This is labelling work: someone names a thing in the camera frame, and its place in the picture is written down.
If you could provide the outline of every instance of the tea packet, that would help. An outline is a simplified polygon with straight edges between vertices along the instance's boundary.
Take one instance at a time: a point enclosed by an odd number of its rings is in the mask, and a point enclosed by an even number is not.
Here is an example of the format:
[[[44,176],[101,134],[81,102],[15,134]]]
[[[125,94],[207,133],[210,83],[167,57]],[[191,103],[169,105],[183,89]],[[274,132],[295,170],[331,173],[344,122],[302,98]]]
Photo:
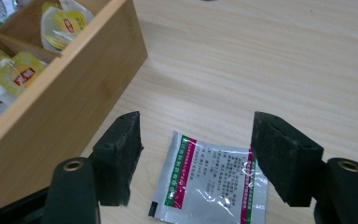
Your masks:
[[[75,0],[46,2],[41,19],[41,41],[44,49],[60,52],[91,22],[93,15]]]
[[[174,132],[149,216],[178,224],[262,224],[267,190],[250,149]]]
[[[21,51],[0,68],[0,101],[11,105],[43,72],[46,64]]]

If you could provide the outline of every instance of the black plastic part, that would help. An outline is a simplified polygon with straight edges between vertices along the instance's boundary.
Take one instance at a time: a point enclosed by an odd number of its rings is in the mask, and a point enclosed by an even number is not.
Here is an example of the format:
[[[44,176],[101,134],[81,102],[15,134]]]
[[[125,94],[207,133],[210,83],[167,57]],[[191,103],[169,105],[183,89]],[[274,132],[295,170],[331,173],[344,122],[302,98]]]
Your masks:
[[[101,205],[127,205],[130,182],[142,151],[140,114],[119,117],[94,146],[93,160]]]
[[[326,169],[327,169],[327,164],[323,162],[323,165],[321,166],[321,170],[315,174],[314,177],[315,181],[313,185],[314,190],[312,195],[313,198],[318,202],[318,207],[321,208],[319,210],[321,211],[322,217],[324,217],[324,214],[326,213],[336,213],[334,202],[332,201],[330,192],[327,189]]]
[[[255,112],[251,149],[267,179],[290,206],[309,207],[324,149],[283,119]]]
[[[27,197],[0,208],[0,224],[40,223],[44,213],[48,188],[41,189]]]
[[[101,223],[90,160],[73,158],[56,167],[41,223]]]
[[[340,223],[358,224],[358,162],[341,158],[329,160],[326,185]]]
[[[150,205],[148,216],[154,217],[157,212],[157,207],[158,207],[158,203],[152,202],[152,204]]]
[[[336,210],[326,209],[319,203],[315,205],[313,217],[315,218],[315,224],[340,224]]]

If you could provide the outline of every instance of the green stripe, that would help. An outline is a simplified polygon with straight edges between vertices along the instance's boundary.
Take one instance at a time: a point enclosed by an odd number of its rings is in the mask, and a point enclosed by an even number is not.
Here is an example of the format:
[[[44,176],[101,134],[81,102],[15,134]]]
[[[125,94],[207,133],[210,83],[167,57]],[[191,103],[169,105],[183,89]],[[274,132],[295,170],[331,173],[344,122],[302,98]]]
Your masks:
[[[187,144],[188,144],[188,137],[183,135],[181,144],[179,147],[179,151],[176,156],[175,165],[173,166],[173,171],[172,171],[172,175],[171,175],[170,186],[168,187],[167,197],[165,198],[165,205],[170,206],[170,207],[173,207],[175,193],[176,193],[176,189],[177,189],[177,185],[178,185],[178,179],[180,176],[182,163],[185,158]]]
[[[254,196],[254,188],[255,188],[255,156],[252,157],[252,187],[249,190],[249,198],[248,198],[248,211],[246,212],[246,223],[251,223],[252,221],[252,205],[253,205],[253,196]]]

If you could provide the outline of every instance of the red label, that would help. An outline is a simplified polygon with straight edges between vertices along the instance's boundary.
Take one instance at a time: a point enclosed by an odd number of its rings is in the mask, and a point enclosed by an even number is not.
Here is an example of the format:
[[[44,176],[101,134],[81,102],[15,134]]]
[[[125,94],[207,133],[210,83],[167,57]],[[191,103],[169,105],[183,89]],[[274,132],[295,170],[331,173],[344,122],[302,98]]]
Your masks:
[[[28,81],[28,79],[30,79],[34,73],[34,69],[30,67],[27,70],[22,71],[19,76],[14,78],[13,82],[16,83],[18,86],[21,86],[21,84]]]
[[[63,19],[63,22],[65,23],[66,29],[68,29],[68,31],[69,31],[70,33],[74,33],[74,32],[75,32],[74,27],[72,26],[71,22],[69,22],[68,19]]]
[[[251,216],[250,212],[252,211],[252,202],[250,202],[250,194],[253,184],[251,179],[251,174],[253,173],[252,166],[253,166],[253,152],[249,150],[249,157],[246,164],[246,177],[245,177],[245,184],[243,189],[243,196],[242,196],[242,209],[241,209],[241,224],[251,223]]]
[[[182,163],[182,170],[179,177],[179,182],[176,188],[175,199],[173,207],[182,209],[183,200],[186,193],[186,185],[188,174],[190,173],[191,162],[193,161],[194,151],[196,149],[197,140],[190,138],[187,143],[185,160]]]

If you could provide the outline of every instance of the wooden table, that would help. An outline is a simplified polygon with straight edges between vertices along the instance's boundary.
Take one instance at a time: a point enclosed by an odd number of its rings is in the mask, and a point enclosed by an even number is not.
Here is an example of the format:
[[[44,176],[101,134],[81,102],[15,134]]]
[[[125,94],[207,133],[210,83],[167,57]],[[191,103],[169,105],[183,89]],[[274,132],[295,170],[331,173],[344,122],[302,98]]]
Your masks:
[[[358,1],[134,3],[149,58],[84,155],[134,110],[145,150],[129,206],[102,208],[103,223],[159,223],[147,213],[173,130],[249,147],[254,112],[264,111],[323,146],[325,161],[358,161]],[[312,212],[269,185],[266,223],[313,223]]]

